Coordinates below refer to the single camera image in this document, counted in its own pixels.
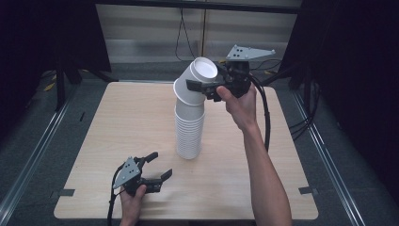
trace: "aluminum rail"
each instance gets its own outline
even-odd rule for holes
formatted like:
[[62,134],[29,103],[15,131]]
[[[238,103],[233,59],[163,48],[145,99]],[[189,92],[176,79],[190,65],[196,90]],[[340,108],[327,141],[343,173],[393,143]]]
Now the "aluminum rail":
[[315,11],[304,8],[201,2],[201,1],[76,0],[76,4],[79,3],[93,3],[93,4],[102,4],[102,5],[118,5],[118,6],[160,7],[160,8],[197,8],[197,9],[215,9],[215,10],[227,10],[227,11],[269,12],[269,13],[283,13],[283,14],[322,13],[321,11]]
[[[302,115],[303,119],[307,119],[307,114],[304,108],[304,101],[302,97],[295,91],[293,91],[296,104],[299,108],[299,111]],[[322,137],[317,130],[314,123],[311,123],[309,132],[311,134],[311,138],[317,148],[318,153],[326,167],[329,178],[331,179],[332,184],[334,185],[335,190],[338,193],[338,196],[343,203],[343,208],[346,211],[346,214],[349,216],[352,225],[354,226],[364,226],[366,225],[361,217],[360,211],[355,203],[355,200],[352,198],[349,190],[347,189],[341,174],[338,172],[337,167],[334,164],[334,161],[329,154],[329,151],[326,147],[325,142],[322,140]]]
[[65,104],[60,107],[60,109],[55,113],[55,115],[50,120],[49,125],[44,131],[43,135],[33,153],[27,160],[23,170],[20,172],[18,178],[8,190],[8,193],[4,197],[0,204],[0,226],[6,226],[12,213],[15,210],[19,200],[24,194],[24,191],[36,171],[41,159],[43,158],[46,149],[56,132],[57,127],[61,123],[65,112],[67,111],[70,102],[72,101],[74,94],[77,90],[77,86],[73,86],[71,90],[71,95],[65,102]]

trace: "black backdrop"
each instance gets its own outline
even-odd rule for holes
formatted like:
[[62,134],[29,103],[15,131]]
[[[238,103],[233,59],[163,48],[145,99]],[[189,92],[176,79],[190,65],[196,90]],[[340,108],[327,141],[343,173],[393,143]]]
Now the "black backdrop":
[[[91,68],[110,72],[103,31],[94,4],[69,1],[0,2],[0,136],[23,113],[40,76]],[[80,77],[69,76],[73,83]]]
[[[399,2],[304,0],[302,7],[326,16],[297,17],[281,67],[300,61],[311,69],[341,127],[399,203]],[[297,88],[303,67],[291,76]]]

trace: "floor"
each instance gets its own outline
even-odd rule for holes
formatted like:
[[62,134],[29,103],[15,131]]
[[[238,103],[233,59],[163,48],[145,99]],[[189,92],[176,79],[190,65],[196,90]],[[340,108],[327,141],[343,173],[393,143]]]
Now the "floor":
[[[189,61],[115,63],[112,64],[113,72],[109,76],[121,80],[173,81],[188,64]],[[255,73],[262,78],[270,76],[263,72]],[[43,91],[51,82],[51,77],[43,78],[19,123],[1,140],[0,210],[6,209],[8,212],[0,212],[0,225],[106,224],[105,219],[63,220],[55,218],[53,214],[57,192],[64,187],[107,85],[90,73],[82,72],[82,76],[84,80],[80,85],[66,84],[69,101],[63,115],[55,113],[56,88]],[[289,79],[280,79],[270,86],[279,96],[287,124],[294,125],[303,121],[303,118],[296,102],[297,95],[288,89],[288,82]],[[24,184],[15,186],[24,166],[31,159],[31,154],[38,149],[40,139],[46,133],[53,116],[58,116],[59,122],[55,131],[50,133],[50,139],[41,149],[40,155],[34,156],[38,158],[38,164],[32,167],[30,171],[33,173],[25,178]],[[324,141],[322,151],[315,145],[310,130],[295,141],[295,146],[312,188],[319,217],[315,220],[294,220],[294,225],[399,225],[397,204],[391,200],[367,162],[353,148],[323,97],[318,102],[314,125]],[[334,175],[331,173],[336,172],[339,173],[339,178],[331,179],[331,175]],[[21,191],[21,196],[14,197],[14,202],[5,206],[10,192],[15,189]],[[350,210],[359,213],[352,215]],[[146,221],[143,225],[240,225],[239,223],[247,222]]]

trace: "human hand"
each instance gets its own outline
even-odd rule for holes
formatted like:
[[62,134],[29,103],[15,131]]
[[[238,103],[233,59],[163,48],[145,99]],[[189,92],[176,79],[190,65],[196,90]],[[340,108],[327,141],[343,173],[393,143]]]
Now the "human hand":
[[251,84],[249,91],[238,99],[223,86],[218,87],[216,92],[226,102],[226,110],[232,115],[240,130],[244,132],[251,126],[257,125],[256,89],[253,84]]
[[120,226],[134,226],[138,222],[141,203],[146,194],[146,189],[145,185],[141,185],[137,189],[134,197],[129,195],[126,191],[120,193],[120,203],[122,205],[122,220]]

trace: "human arm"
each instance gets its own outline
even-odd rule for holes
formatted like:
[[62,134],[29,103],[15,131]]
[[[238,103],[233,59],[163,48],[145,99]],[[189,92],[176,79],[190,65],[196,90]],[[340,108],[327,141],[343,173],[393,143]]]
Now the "human arm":
[[216,91],[226,102],[226,110],[243,132],[252,210],[257,225],[291,225],[287,194],[264,147],[256,121],[256,89],[252,85],[248,93],[239,99],[224,87],[218,87]]
[[127,192],[123,191],[124,187],[121,187],[120,203],[122,205],[122,220],[120,226],[135,226],[138,222],[141,211],[141,203],[144,195],[146,194],[146,186],[140,186],[136,195],[133,197]]

